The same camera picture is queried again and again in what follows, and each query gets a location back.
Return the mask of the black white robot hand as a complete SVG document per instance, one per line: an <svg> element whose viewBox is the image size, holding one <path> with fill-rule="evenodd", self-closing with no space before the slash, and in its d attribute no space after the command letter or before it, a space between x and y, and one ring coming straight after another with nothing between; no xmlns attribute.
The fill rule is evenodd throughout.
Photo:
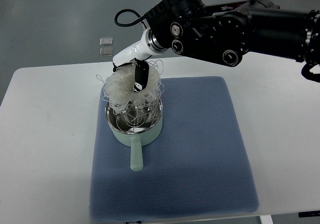
<svg viewBox="0 0 320 224"><path fill-rule="evenodd" d="M136 64L134 73L134 92L140 92L147 87L149 79L149 70L147 59L152 56L159 56L167 51L167 48L162 47L151 28L143 31L141 39L124 50L120 51L113 57L113 71L115 72L120 67Z"/></svg>

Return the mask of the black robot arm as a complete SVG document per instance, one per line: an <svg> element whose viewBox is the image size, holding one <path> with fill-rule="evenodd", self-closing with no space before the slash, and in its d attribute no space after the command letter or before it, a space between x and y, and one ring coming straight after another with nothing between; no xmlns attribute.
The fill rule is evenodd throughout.
<svg viewBox="0 0 320 224"><path fill-rule="evenodd" d="M121 66L168 49L176 54L234 67L248 52L304 63L301 74L320 63L320 13L282 10L270 0L206 6L202 0L162 0L137 22L147 22L142 38L113 57Z"/></svg>

